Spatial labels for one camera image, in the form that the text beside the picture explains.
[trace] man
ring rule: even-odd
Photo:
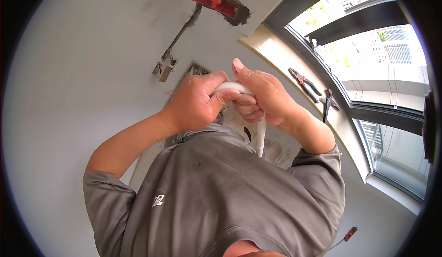
[[[276,77],[237,58],[232,70],[255,97],[234,89],[210,97],[229,81],[222,71],[190,76],[164,110],[92,154],[83,187],[102,257],[303,257],[323,255],[332,243],[345,198],[333,133]],[[292,167],[273,166],[238,133],[212,123],[231,100],[247,122],[265,112],[268,124],[299,141]],[[138,194],[119,181],[143,151],[175,134]]]

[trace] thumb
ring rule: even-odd
[[[252,92],[262,84],[262,75],[245,67],[237,58],[233,59],[232,71],[236,79],[249,88]]]
[[[237,90],[233,88],[222,89],[216,92],[215,94],[213,94],[212,97],[210,97],[209,101],[207,102],[209,112],[214,111],[218,113],[224,107],[224,105],[240,97],[241,93],[239,93]]]

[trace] sleeve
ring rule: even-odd
[[[98,254],[120,256],[135,191],[111,173],[90,171],[83,176],[83,192]]]
[[[338,145],[322,155],[309,155],[301,149],[287,169],[312,195],[329,219],[338,229],[344,212],[345,185],[341,177],[342,153]]]

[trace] red-handled pliers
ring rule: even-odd
[[[289,68],[289,73],[293,78],[298,80],[300,86],[302,87],[304,92],[307,93],[307,95],[310,97],[310,99],[312,99],[316,104],[319,103],[319,101],[316,99],[316,97],[313,96],[313,94],[305,86],[305,84],[307,83],[312,88],[313,92],[315,92],[315,94],[317,94],[318,96],[322,96],[322,93],[319,92],[319,90],[314,86],[314,84],[311,81],[309,81],[308,79],[306,79],[305,76],[301,76],[301,74],[298,73],[293,68]]]

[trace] forearm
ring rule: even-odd
[[[294,137],[302,148],[311,155],[325,154],[335,146],[333,132],[308,110],[297,107],[278,128]]]
[[[178,132],[164,121],[165,117],[161,111],[106,140],[92,154],[85,172],[96,170],[122,177],[143,151]]]

